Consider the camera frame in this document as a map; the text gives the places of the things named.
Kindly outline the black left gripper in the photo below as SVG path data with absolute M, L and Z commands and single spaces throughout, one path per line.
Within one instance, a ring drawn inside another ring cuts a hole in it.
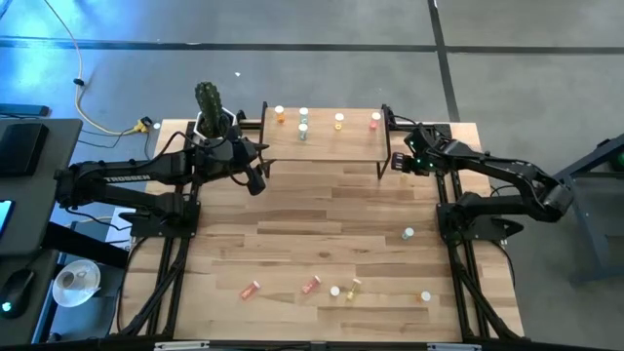
M 236 184 L 245 186 L 253 196 L 260 194 L 266 187 L 262 167 L 253 167 L 252 162 L 258 157 L 258 151 L 268 147 L 268 144 L 252 142 L 246 137 L 223 139 L 218 143 L 218 177 L 229 177 Z

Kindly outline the green cactus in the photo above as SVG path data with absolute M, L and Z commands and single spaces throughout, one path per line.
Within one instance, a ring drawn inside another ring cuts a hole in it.
M 201 118 L 198 131 L 207 138 L 220 137 L 223 133 L 222 104 L 220 93 L 212 82 L 201 82 L 195 88 L 195 98 Z

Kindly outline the white paper sheet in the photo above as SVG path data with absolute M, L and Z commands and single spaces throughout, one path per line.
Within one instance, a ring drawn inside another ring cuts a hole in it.
M 117 248 L 128 251 L 133 243 L 131 237 L 132 225 L 121 217 L 122 214 L 133 214 L 136 210 L 117 207 L 113 211 L 109 223 L 105 242 Z

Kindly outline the dark grey desk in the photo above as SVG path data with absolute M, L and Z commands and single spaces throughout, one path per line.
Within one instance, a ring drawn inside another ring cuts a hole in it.
M 38 339 L 40 324 L 47 314 L 48 294 L 58 258 L 58 251 L 43 249 L 26 255 L 0 256 L 0 288 L 17 270 L 28 268 L 35 272 L 24 313 L 15 319 L 0 317 L 0 348 L 30 344 Z
M 68 167 L 83 125 L 79 119 L 42 123 L 49 133 L 34 175 L 0 178 L 0 201 L 15 202 L 0 236 L 0 255 L 29 254 L 40 247 L 55 207 L 55 171 Z

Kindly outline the black rectangular device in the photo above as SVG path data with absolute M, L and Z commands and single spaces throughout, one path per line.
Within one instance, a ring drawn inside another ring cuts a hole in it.
M 9 125 L 0 137 L 0 177 L 33 176 L 48 133 L 42 123 Z

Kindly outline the black flat bar device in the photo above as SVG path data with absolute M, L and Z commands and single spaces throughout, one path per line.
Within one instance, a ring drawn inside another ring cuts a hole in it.
M 0 115 L 18 117 L 47 117 L 51 112 L 49 106 L 36 104 L 0 103 Z

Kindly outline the smartphone with lit screen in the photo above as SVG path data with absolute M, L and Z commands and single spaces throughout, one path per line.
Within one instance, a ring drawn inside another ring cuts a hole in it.
M 8 226 L 15 204 L 13 200 L 0 201 L 0 238 Z

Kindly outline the black computer mouse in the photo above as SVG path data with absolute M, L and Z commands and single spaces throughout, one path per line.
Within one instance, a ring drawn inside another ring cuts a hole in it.
M 15 319 L 27 308 L 35 272 L 22 268 L 12 273 L 0 288 L 0 317 Z

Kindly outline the wooden shelf black metal frame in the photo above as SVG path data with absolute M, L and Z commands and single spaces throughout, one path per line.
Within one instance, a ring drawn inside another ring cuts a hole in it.
M 285 122 L 279 124 L 274 108 L 262 104 L 259 141 L 269 147 L 261 152 L 264 160 L 374 163 L 382 178 L 391 158 L 390 108 L 308 108 L 307 140 L 299 139 L 299 109 L 284 107 Z M 381 119 L 376 130 L 370 129 L 373 112 Z M 342 113 L 342 129 L 334 128 L 334 116 Z

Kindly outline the blue-grey metal table frame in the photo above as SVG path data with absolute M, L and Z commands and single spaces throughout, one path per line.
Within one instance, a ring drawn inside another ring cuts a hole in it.
M 556 173 L 591 251 L 592 266 L 571 278 L 583 284 L 624 277 L 624 133 Z

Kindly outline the silver metal bracket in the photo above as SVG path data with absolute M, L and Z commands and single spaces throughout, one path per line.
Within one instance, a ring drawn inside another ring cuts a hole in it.
M 157 342 L 153 351 L 206 351 L 210 343 L 205 340 Z
M 483 351 L 478 344 L 467 343 L 428 343 L 427 351 Z

